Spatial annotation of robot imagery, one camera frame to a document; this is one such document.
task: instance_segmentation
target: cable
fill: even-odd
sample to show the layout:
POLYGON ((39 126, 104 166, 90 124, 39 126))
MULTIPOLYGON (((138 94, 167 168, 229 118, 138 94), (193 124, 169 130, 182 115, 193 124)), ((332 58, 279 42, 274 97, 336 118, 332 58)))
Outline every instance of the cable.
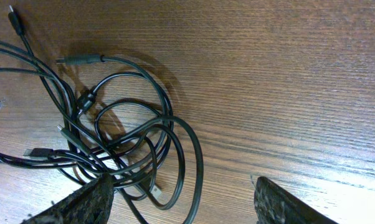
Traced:
POLYGON ((8 15, 9 20, 27 50, 22 50, 19 47, 0 41, 0 54, 16 58, 31 66, 33 70, 0 68, 0 72, 25 73, 40 77, 50 98, 63 116, 64 128, 59 126, 59 129, 61 135, 67 140, 69 150, 28 149, 24 155, 33 159, 22 159, 0 153, 0 163, 25 169, 58 169, 64 176, 80 185, 85 184, 85 182, 68 174, 63 168, 78 167, 79 171, 89 180, 92 180, 101 174, 109 173, 113 176, 114 190, 122 194, 137 220, 140 223, 147 223, 134 206, 134 200, 143 200, 148 197, 158 209, 167 210, 176 203, 182 192, 185 176, 185 159, 182 145, 179 142, 177 135, 173 132, 174 123, 177 123, 189 135, 196 156, 196 183, 194 187, 194 195, 191 208, 184 221, 184 223, 192 223, 199 208, 203 185, 204 163, 202 159, 202 151, 199 140, 193 129, 181 118, 173 116, 171 102, 166 92, 155 82, 148 72, 129 60, 118 57, 107 57, 104 55, 77 55, 58 59, 56 62, 65 63, 66 65, 116 62, 134 68, 136 72, 111 74, 100 81, 96 86, 92 87, 91 90, 82 93, 78 99, 75 99, 71 87, 64 80, 60 79, 48 65, 34 56, 31 46, 25 37, 24 27, 20 17, 11 6, 10 9, 11 11, 8 15), (149 82, 157 92, 161 103, 161 110, 156 110, 142 100, 121 99, 104 107, 104 109, 97 114, 94 122, 95 135, 92 135, 89 130, 85 129, 80 124, 79 117, 81 114, 86 113, 95 104, 99 89, 104 84, 117 77, 136 77, 149 82), (99 127, 100 120, 108 110, 120 105, 140 106, 152 112, 155 115, 155 118, 145 122, 130 132, 121 134, 116 139, 107 140, 103 137, 103 132, 99 127), (153 144, 148 137, 148 134, 154 131, 161 132, 160 137, 155 144, 153 144), (89 148, 86 146, 81 140, 81 136, 85 136, 93 141, 97 147, 89 148), (116 147, 125 145, 126 143, 131 143, 134 140, 136 140, 136 143, 134 143, 129 150, 120 153, 114 151, 116 147), (150 153, 140 161, 126 165, 121 158, 139 150, 143 144, 149 146, 150 153), (157 170, 161 168, 165 161, 171 148, 171 144, 175 147, 178 155, 178 179, 174 193, 169 202, 161 204, 156 200, 153 194, 151 194, 151 191, 156 181, 157 170), (106 166, 104 161, 107 160, 112 160, 116 165, 116 169, 106 166), (148 185, 143 184, 146 180, 150 180, 148 185), (127 187, 135 187, 141 192, 141 195, 132 196, 127 194, 125 191, 127 187))

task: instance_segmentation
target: black wire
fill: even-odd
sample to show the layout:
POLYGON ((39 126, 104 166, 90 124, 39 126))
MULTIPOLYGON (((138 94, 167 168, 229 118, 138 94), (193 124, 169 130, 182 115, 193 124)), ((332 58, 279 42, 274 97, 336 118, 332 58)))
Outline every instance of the black wire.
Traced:
POLYGON ((64 128, 69 131, 71 135, 77 139, 81 139, 81 135, 91 139, 98 147, 90 149, 90 153, 84 154, 79 150, 78 145, 74 145, 72 142, 68 142, 70 150, 55 150, 53 154, 49 155, 44 160, 32 160, 32 159, 21 159, 13 156, 8 156, 0 153, 0 162, 8 164, 10 166, 21 167, 26 169, 58 169, 64 176, 70 180, 78 183, 85 184, 83 181, 78 180, 72 175, 68 174, 63 168, 77 166, 81 173, 88 179, 93 179, 89 173, 96 177, 105 172, 114 176, 113 184, 114 189, 122 194, 123 198, 127 202, 131 211, 134 213, 140 223, 147 223, 143 216, 139 213, 136 207, 133 205, 133 200, 143 200, 148 197, 150 201, 159 209, 167 210, 170 209, 177 201, 181 194, 184 175, 185 175, 185 160, 182 145, 179 142, 177 135, 173 132, 174 123, 178 123, 189 135, 196 155, 196 184, 194 188, 194 195, 192 205, 184 223, 192 223, 196 216, 201 191, 203 184, 204 175, 204 164, 202 160, 202 152, 199 144, 199 140, 192 130, 192 128, 182 119, 173 116, 173 110, 171 102, 166 92, 155 82, 155 80, 137 64, 118 57, 102 57, 103 62, 118 62, 124 65, 133 67, 137 72, 123 72, 114 73, 98 83, 92 92, 96 95, 99 89, 109 82, 110 80, 117 77, 137 77, 145 79, 150 82, 153 88, 156 90, 160 103, 161 111, 156 110, 149 104, 141 100, 136 99, 122 99, 114 102, 102 109, 95 118, 95 135, 92 135, 89 130, 85 129, 79 121, 77 111, 77 100, 74 97, 74 93, 71 87, 62 79, 60 79, 56 73, 50 69, 44 62, 34 56, 34 53, 24 35, 21 35, 21 39, 27 49, 27 51, 20 49, 19 47, 0 41, 0 54, 14 57, 26 64, 30 65, 35 70, 27 70, 21 68, 0 68, 0 72, 16 72, 16 73, 27 73, 31 75, 37 75, 40 77, 42 84, 45 86, 50 98, 55 103, 55 106, 60 111, 64 118, 64 128), (155 115, 155 118, 147 121, 146 123, 138 126, 134 130, 125 134, 119 135, 114 140, 106 140, 103 137, 102 130, 99 127, 101 117, 110 109, 120 105, 138 105, 155 115), (153 144, 147 135, 154 131, 161 131, 160 137, 156 144, 153 144), (137 140, 136 143, 127 151, 116 153, 114 148, 124 145, 132 140, 137 140), (157 170, 161 167, 163 162, 168 155, 171 148, 171 143, 174 145, 178 155, 178 179, 175 185, 175 190, 171 199, 166 204, 159 203, 155 197, 151 194, 151 190, 154 187, 156 180, 157 170), (147 144, 150 148, 150 153, 134 164, 126 165, 122 161, 122 157, 132 152, 137 151, 142 144, 147 144), (111 159, 117 169, 110 169, 103 161, 111 159), (149 185, 143 185, 142 182, 150 179, 149 185), (125 188, 134 186, 142 194, 140 196, 128 195, 125 192, 125 188))

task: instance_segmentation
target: black cable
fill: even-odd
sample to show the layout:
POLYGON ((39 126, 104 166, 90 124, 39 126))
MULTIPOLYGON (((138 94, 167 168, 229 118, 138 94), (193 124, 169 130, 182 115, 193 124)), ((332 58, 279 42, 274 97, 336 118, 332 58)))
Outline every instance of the black cable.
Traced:
POLYGON ((137 64, 118 57, 106 57, 103 55, 78 55, 57 60, 57 62, 66 63, 67 65, 117 62, 130 66, 136 70, 136 72, 111 74, 94 86, 92 90, 86 91, 80 98, 75 99, 74 92, 72 91, 71 87, 64 80, 60 79, 59 76, 57 76, 57 74, 48 65, 34 56, 31 46, 24 35, 22 22, 13 9, 9 13, 9 20, 11 21, 16 34, 20 36, 27 50, 22 50, 19 47, 0 41, 0 54, 16 58, 30 65, 34 70, 21 68, 0 68, 0 72, 26 73, 40 77, 42 84, 47 90, 50 98, 63 116, 64 128, 60 128, 60 132, 67 140, 69 150, 29 150, 27 152, 27 156, 30 156, 31 158, 35 156, 36 159, 22 159, 0 153, 0 163, 26 169, 58 169, 64 176, 81 185, 85 184, 85 182, 68 174, 63 170, 63 168, 77 166, 80 172, 90 180, 105 172, 109 173, 113 176, 114 189, 122 194, 138 221, 140 223, 147 223, 134 206, 134 200, 143 200, 144 198, 148 197, 157 208, 167 210, 176 203, 183 188, 185 175, 184 153, 177 135, 175 135, 173 132, 174 123, 178 123, 189 135, 196 156, 196 184, 194 188, 194 195, 191 208, 184 221, 184 223, 192 223, 199 207, 204 175, 204 164, 202 160, 200 143, 193 129, 182 119, 173 116, 171 102, 166 92, 155 82, 149 73, 137 64), (88 111, 92 105, 94 105, 99 89, 104 84, 117 77, 142 78, 151 83, 159 97, 161 111, 156 110, 142 100, 121 99, 104 107, 97 114, 94 123, 94 136, 89 130, 85 129, 80 124, 79 116, 88 111), (152 112, 155 115, 155 118, 138 126, 130 132, 120 134, 114 140, 107 140, 103 137, 102 130, 99 127, 100 119, 107 111, 120 105, 140 106, 152 112), (156 144, 153 144, 151 139, 147 137, 149 133, 154 131, 161 132, 156 144), (97 144, 97 147, 87 147, 81 141, 81 135, 92 140, 95 144, 97 144), (129 150, 120 153, 116 153, 114 151, 116 147, 132 142, 133 140, 137 140, 137 142, 134 143, 129 150), (147 144, 149 146, 150 153, 134 164, 125 164, 121 158, 135 152, 136 150, 139 150, 142 144, 147 144), (175 185, 174 193, 169 202, 166 204, 161 204, 151 194, 151 191, 155 184, 157 170, 165 161, 171 148, 171 144, 174 145, 178 155, 178 179, 175 185), (103 162, 106 160, 112 160, 117 169, 107 167, 103 162), (142 184, 148 179, 150 179, 148 185, 142 184), (140 196, 128 195, 125 192, 125 188, 132 186, 136 187, 142 194, 140 196))

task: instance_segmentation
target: tabletop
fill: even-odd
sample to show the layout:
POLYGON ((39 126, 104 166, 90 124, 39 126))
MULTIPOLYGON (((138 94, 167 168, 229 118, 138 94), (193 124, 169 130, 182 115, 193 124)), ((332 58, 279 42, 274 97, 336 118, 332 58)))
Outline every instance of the tabletop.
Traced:
MULTIPOLYGON (((264 175, 339 223, 375 223, 375 1, 0 1, 0 40, 22 47, 8 18, 18 10, 37 56, 80 93, 112 64, 64 66, 70 54, 128 58, 166 89, 176 116, 195 130, 204 185, 195 223, 255 223, 253 180, 264 175)), ((0 67, 26 65, 0 55, 0 67)), ((110 82, 95 108, 124 97, 158 104, 144 81, 110 82)), ((62 117, 37 77, 0 74, 0 152, 66 149, 62 117)), ((112 110, 110 137, 151 115, 112 110)), ((93 116, 83 116, 90 125, 93 116)), ((180 223, 196 164, 183 129, 186 180, 176 205, 136 206, 150 223, 180 223)), ((163 200, 178 174, 159 170, 163 200)), ((0 164, 0 223, 20 223, 78 189, 57 170, 0 164)), ((137 223, 115 195, 109 223, 137 223)))

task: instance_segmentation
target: wire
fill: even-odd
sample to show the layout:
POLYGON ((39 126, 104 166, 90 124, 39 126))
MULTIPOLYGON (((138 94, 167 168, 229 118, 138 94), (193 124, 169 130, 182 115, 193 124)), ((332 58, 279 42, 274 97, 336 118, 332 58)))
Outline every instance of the wire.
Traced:
POLYGON ((78 167, 79 171, 89 180, 92 180, 101 174, 109 173, 113 176, 114 189, 122 194, 137 220, 140 223, 147 223, 134 206, 134 200, 143 200, 148 197, 157 208, 167 210, 176 203, 182 192, 186 165, 182 145, 179 142, 177 135, 173 132, 174 123, 177 123, 189 135, 196 156, 196 183, 193 200, 189 213, 184 221, 184 223, 192 223, 199 208, 204 177, 204 163, 200 143, 192 127, 181 118, 173 116, 171 102, 166 92, 155 82, 153 77, 137 64, 123 58, 106 57, 103 55, 80 55, 79 57, 64 58, 59 61, 74 64, 116 62, 130 66, 136 70, 136 72, 111 74, 94 86, 91 91, 87 91, 79 99, 75 99, 71 87, 64 80, 59 78, 59 76, 48 65, 34 56, 31 46, 24 35, 24 29, 16 12, 12 10, 9 13, 9 19, 27 50, 22 50, 19 47, 0 41, 0 54, 16 58, 31 66, 33 70, 0 68, 0 72, 25 73, 40 77, 50 98, 63 116, 64 128, 60 128, 60 132, 67 140, 69 150, 30 150, 31 153, 38 153, 40 156, 42 153, 47 153, 44 155, 43 159, 38 160, 22 159, 0 153, 0 163, 25 169, 58 169, 64 176, 80 185, 85 184, 85 182, 68 174, 63 168, 78 167), (104 84, 118 77, 136 77, 149 82, 157 92, 161 103, 161 110, 153 108, 143 100, 121 99, 104 107, 99 113, 97 113, 94 122, 95 135, 92 135, 90 130, 85 129, 80 124, 79 115, 88 111, 95 103, 98 91, 104 84), (103 131, 100 129, 100 120, 107 111, 120 105, 140 106, 153 113, 155 117, 132 131, 120 134, 116 139, 107 140, 103 137, 103 131), (155 131, 160 131, 161 134, 157 142, 153 144, 148 135, 155 131), (81 140, 81 136, 85 136, 93 141, 97 147, 89 148, 86 146, 81 140), (116 147, 120 147, 133 141, 136 141, 136 143, 133 143, 133 146, 129 148, 129 150, 120 153, 114 151, 116 147), (143 144, 149 146, 150 153, 140 161, 126 165, 121 158, 139 150, 143 144), (176 149, 178 155, 178 179, 169 202, 161 204, 151 194, 151 190, 155 185, 157 171, 164 163, 168 152, 171 149, 171 144, 176 149), (116 169, 107 167, 103 162, 107 160, 112 160, 116 165, 116 169), (148 179, 150 179, 148 185, 142 184, 148 179), (127 194, 125 191, 127 187, 137 188, 141 192, 141 195, 133 196, 127 194))

